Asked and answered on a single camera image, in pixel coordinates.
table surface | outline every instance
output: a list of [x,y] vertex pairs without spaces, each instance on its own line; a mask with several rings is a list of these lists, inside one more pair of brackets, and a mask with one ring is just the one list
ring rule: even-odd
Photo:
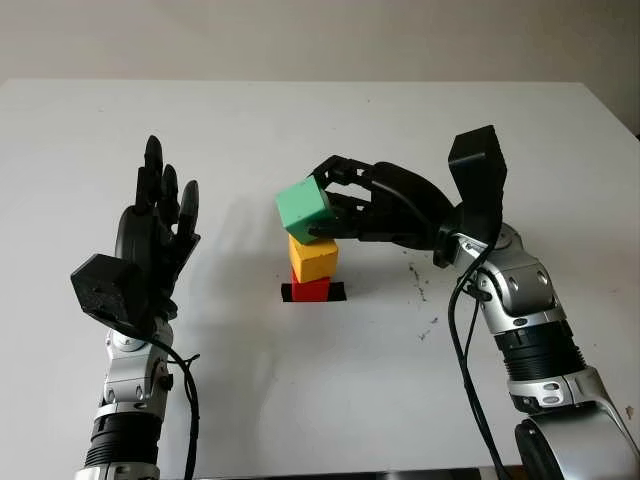
[[[624,412],[640,409],[640,147],[584,86],[14,80],[0,88],[5,476],[72,478],[82,466],[105,329],[80,311],[69,274],[113,251],[149,134],[181,185],[200,184],[202,242],[173,324],[176,350],[202,354],[198,475],[488,465],[445,319],[455,272],[429,253],[340,241],[349,300],[283,304],[274,203],[334,153],[398,163],[458,201],[452,139],[488,123],[509,169],[505,220],[548,268],[638,441],[640,415]],[[470,312],[466,300],[462,332]],[[472,373],[504,461],[519,462],[522,415],[483,327]],[[163,478],[183,472],[188,415],[176,388]]]

yellow cube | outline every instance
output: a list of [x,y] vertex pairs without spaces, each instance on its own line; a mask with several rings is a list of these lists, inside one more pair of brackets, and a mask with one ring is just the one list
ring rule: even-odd
[[300,283],[331,277],[338,265],[338,245],[333,239],[317,239],[303,245],[289,235],[289,259]]

robotic arm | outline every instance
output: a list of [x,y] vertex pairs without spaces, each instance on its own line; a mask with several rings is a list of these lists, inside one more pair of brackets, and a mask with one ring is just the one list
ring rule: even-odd
[[173,386],[168,357],[185,375],[191,432],[185,479],[193,477],[198,397],[189,372],[171,348],[177,315],[171,294],[200,240],[194,233],[198,184],[189,182],[178,204],[176,172],[163,171],[162,148],[150,137],[138,169],[135,204],[120,219],[115,256],[94,255],[72,275],[82,310],[107,325],[109,368],[100,395],[85,468],[76,480],[158,480],[157,442]]
[[638,448],[597,370],[574,344],[549,273],[502,223],[506,166],[493,127],[458,135],[449,168],[462,197],[456,207],[430,182],[396,165],[333,156],[312,172],[318,185],[356,184],[371,192],[371,201],[327,192],[336,218],[311,225],[309,232],[433,250],[437,266],[453,265],[462,273],[449,305],[449,326],[474,417],[500,478],[508,474],[455,326],[462,291],[479,302],[504,355],[514,406],[528,414],[515,436],[530,478],[640,478]]

wire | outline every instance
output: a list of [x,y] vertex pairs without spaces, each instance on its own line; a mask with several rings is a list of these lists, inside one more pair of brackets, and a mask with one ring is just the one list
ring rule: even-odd
[[[464,388],[467,392],[467,397],[469,399],[469,405],[471,406],[471,412],[473,413],[473,417],[478,425],[478,430],[480,430],[480,434],[489,449],[489,454],[491,455],[491,459],[493,461],[493,465],[496,469],[496,473],[500,480],[508,480],[511,476],[507,473],[502,464],[502,460],[500,459],[500,454],[498,453],[498,449],[493,441],[493,436],[491,435],[491,429],[489,428],[489,424],[487,423],[487,419],[484,416],[484,411],[482,410],[482,405],[480,404],[480,400],[478,399],[478,395],[476,393],[475,387],[473,386],[473,381],[471,380],[471,374],[469,373],[469,369],[467,366],[466,355],[462,350],[462,345],[460,345],[460,337],[458,336],[458,329],[456,327],[456,318],[455,318],[455,310],[456,304],[458,303],[458,298],[460,297],[460,293],[463,288],[470,280],[470,278],[476,273],[478,267],[480,267],[484,261],[487,259],[491,251],[493,250],[493,244],[487,246],[480,255],[469,265],[469,267],[465,270],[464,274],[458,280],[458,283],[451,292],[451,297],[449,298],[449,307],[447,309],[447,318],[449,321],[449,330],[451,332],[451,340],[453,342],[453,347],[456,351],[456,357],[458,359],[458,364],[460,365],[460,372],[462,373],[462,380],[464,384]],[[467,343],[471,341],[471,333],[469,332],[469,338]]]
[[186,361],[183,360],[180,355],[178,355],[169,345],[164,342],[161,342],[155,338],[145,338],[142,339],[146,342],[149,342],[152,345],[160,348],[165,351],[167,355],[173,358],[173,362],[176,363],[182,370],[184,374],[184,391],[187,395],[187,400],[189,401],[189,406],[191,407],[191,424],[189,427],[189,448],[187,450],[187,462],[184,467],[184,480],[192,480],[193,479],[193,471],[196,467],[196,453],[198,449],[198,433],[200,430],[200,405],[198,404],[198,392],[196,390],[196,382],[191,375],[191,371],[189,368],[191,367],[191,363],[200,357],[200,354],[194,355]]
[[471,317],[471,325],[469,326],[469,333],[467,334],[467,342],[464,345],[464,363],[467,363],[469,358],[469,346],[471,345],[471,337],[473,336],[473,329],[476,326],[476,319],[478,318],[478,307],[480,306],[480,300],[476,298],[476,305],[473,307],[473,316]]

wooden block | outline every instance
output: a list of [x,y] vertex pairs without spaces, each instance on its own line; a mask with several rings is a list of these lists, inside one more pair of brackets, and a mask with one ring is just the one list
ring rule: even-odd
[[313,177],[280,192],[276,196],[276,205],[282,226],[303,244],[316,239],[307,231],[310,223],[334,218],[327,194]]
[[318,239],[303,245],[289,235],[289,260],[300,283],[332,277],[338,265],[338,245],[333,239]]
[[313,282],[300,283],[291,269],[291,297],[294,302],[326,302],[329,300],[329,277]]

